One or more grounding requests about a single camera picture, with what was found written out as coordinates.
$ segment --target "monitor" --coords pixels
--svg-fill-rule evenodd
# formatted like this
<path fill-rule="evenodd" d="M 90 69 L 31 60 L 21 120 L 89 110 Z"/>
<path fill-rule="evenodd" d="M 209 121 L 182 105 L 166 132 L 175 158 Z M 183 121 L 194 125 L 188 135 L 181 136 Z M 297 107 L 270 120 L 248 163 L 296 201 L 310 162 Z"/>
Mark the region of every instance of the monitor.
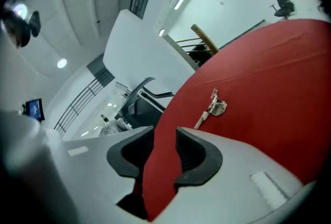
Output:
<path fill-rule="evenodd" d="M 41 99 L 31 100 L 25 103 L 24 113 L 32 118 L 35 118 L 38 121 L 45 120 L 42 110 Z"/>

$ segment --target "display screen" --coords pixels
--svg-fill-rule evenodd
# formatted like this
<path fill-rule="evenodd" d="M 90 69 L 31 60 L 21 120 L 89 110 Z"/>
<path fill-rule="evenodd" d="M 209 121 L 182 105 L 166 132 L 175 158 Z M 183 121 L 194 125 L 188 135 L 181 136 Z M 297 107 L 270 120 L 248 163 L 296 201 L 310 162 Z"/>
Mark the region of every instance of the display screen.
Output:
<path fill-rule="evenodd" d="M 39 100 L 29 102 L 29 116 L 35 119 L 41 118 Z"/>

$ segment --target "round red tabletop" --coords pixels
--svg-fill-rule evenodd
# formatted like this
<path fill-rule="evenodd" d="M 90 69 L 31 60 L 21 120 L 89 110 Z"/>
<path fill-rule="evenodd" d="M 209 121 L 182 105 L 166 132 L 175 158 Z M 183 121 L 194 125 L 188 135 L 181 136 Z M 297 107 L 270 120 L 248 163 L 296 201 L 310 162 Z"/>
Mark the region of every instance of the round red tabletop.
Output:
<path fill-rule="evenodd" d="M 210 115 L 200 130 L 255 146 L 303 184 L 318 177 L 331 143 L 331 26 L 278 22 L 220 50 L 166 108 L 144 168 L 149 220 L 174 198 L 182 173 L 176 127 L 194 127 L 214 88 L 228 107 L 221 116 Z"/>

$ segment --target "white partition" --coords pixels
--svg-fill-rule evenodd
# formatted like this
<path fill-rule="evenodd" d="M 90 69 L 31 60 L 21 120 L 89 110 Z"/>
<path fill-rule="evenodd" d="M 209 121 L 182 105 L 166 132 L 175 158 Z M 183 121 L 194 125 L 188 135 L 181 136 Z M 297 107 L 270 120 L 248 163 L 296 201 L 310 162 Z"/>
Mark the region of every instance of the white partition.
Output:
<path fill-rule="evenodd" d="M 176 93 L 194 69 L 162 37 L 128 10 L 119 13 L 103 63 L 118 82 L 133 90 L 146 77 L 153 93 Z M 169 102 L 161 101 L 165 106 Z"/>

